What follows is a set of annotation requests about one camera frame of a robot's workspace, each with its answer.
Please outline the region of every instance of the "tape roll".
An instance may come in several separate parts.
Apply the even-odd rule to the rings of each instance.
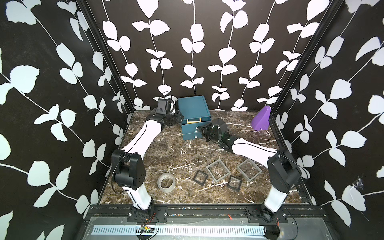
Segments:
[[[161,187],[161,182],[162,182],[164,179],[166,179],[166,178],[172,179],[172,184],[171,184],[171,186],[168,187],[168,188],[163,188],[163,187]],[[174,177],[172,174],[170,174],[169,172],[166,172],[166,173],[161,174],[160,177],[159,177],[159,179],[157,180],[157,186],[160,188],[160,190],[161,190],[162,192],[165,192],[165,193],[169,193],[169,192],[171,192],[172,190],[174,190],[174,189],[175,189],[175,183],[176,183],[175,177]]]

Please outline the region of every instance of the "cable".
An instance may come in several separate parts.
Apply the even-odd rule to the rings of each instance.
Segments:
[[[297,235],[299,234],[299,227],[297,225],[296,219],[293,217],[293,215],[291,214],[289,209],[286,209],[286,210],[289,212],[289,215],[291,215],[291,217],[293,218],[293,220],[295,221],[295,224],[296,224],[296,228],[297,228],[296,237],[294,239],[292,239],[292,240],[295,240],[297,238]]]

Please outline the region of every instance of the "dark marble surface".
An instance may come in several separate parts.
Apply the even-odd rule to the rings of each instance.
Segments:
[[[250,127],[250,122],[256,113],[211,111],[211,116],[212,119],[222,118],[228,124],[230,134],[265,147],[278,148],[270,128],[265,131],[254,131]],[[122,146],[132,141],[142,128],[148,114],[149,111],[134,112]],[[243,180],[239,192],[226,186],[229,176],[215,184],[209,175],[203,187],[192,181],[197,170],[208,174],[205,167],[217,159],[223,161],[231,175]],[[247,182],[237,170],[237,166],[246,159],[246,157],[225,152],[217,144],[206,142],[204,139],[184,141],[181,136],[181,126],[178,124],[163,129],[149,146],[144,157],[147,171],[145,186],[156,204],[260,204],[267,197],[271,187],[268,170],[256,163],[263,172],[252,182]],[[167,194],[160,191],[157,186],[157,179],[165,172],[170,172],[176,179],[175,189]],[[122,191],[116,183],[114,188],[117,192]],[[109,178],[100,203],[129,204],[132,202],[127,194],[116,194],[112,191]],[[296,189],[291,191],[286,203],[301,203]]]

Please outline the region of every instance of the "black wall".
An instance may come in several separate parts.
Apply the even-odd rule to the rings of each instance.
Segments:
[[[312,200],[342,239],[382,238],[383,11],[384,1],[343,3],[276,114],[308,171]],[[323,50],[329,57],[322,58]],[[302,103],[293,100],[300,88]]]
[[[120,90],[76,4],[23,2],[0,5],[0,239],[73,239],[98,201],[128,107],[113,100]]]
[[[267,99],[270,104],[275,102],[281,87],[299,59],[299,54],[303,52],[317,23],[329,6],[328,0],[245,0],[235,3],[232,0],[98,0],[88,1],[88,3],[104,40],[109,43],[109,51],[120,75],[123,76],[123,81],[126,82],[126,88],[136,109],[155,107],[156,97],[166,91],[166,96],[169,98],[173,96],[174,99],[204,95],[210,109],[243,111],[260,110],[265,106]],[[232,21],[230,21],[223,33],[220,30],[220,21],[226,12],[227,16],[232,16],[232,10],[229,7],[231,3],[239,6],[233,7],[235,25],[232,27]],[[169,30],[160,35],[154,33],[151,36],[148,28],[139,28],[141,30],[139,31],[133,26],[143,21],[142,26],[145,27],[145,24],[149,23],[148,17],[151,22],[161,20],[166,24],[166,26],[163,24],[164,30]],[[188,38],[184,41],[193,41],[190,29],[194,23],[201,24],[204,32],[204,38],[195,38],[195,41],[203,42],[205,46],[201,52],[195,52],[192,55],[183,49],[181,40]],[[268,41],[274,41],[273,45],[265,53],[257,49],[252,53],[249,44],[252,42],[254,42],[253,45],[258,44],[256,43],[258,38],[255,40],[253,38],[255,30],[260,24],[266,23],[269,25],[269,31],[263,39],[263,43],[266,42],[263,49],[267,50]],[[312,28],[311,33],[300,37],[301,30],[288,32],[287,26],[293,24],[301,27],[308,26],[306,31],[315,27]],[[130,39],[129,48],[127,44],[122,44],[123,47],[120,48],[117,41],[122,36],[125,36],[122,43],[127,39],[126,37]],[[208,69],[209,66],[223,66],[218,52],[227,47],[235,50],[236,55],[225,65],[229,68],[232,65],[233,69],[235,66],[237,71],[222,76],[220,70],[211,72]],[[168,59],[172,63],[171,68],[168,69],[169,65],[161,71],[158,66],[156,72],[151,69],[151,60],[156,62],[157,58],[146,52],[146,49],[155,51],[155,48],[157,51],[165,52],[164,56],[159,56],[159,60]],[[289,60],[283,52],[293,50],[297,55],[289,61],[293,63],[289,71],[286,71],[284,65],[276,74],[279,63],[288,63]],[[127,73],[125,66],[132,63],[138,67],[138,73],[133,76],[134,80],[140,79],[146,85],[142,85],[143,82],[141,84],[137,82],[136,87],[133,87],[132,80],[127,78],[132,76]],[[186,65],[193,65],[196,74],[187,75],[188,70],[184,70]],[[262,71],[252,76],[252,81],[258,82],[247,84],[250,80],[249,70],[255,65],[259,68],[262,66]]]

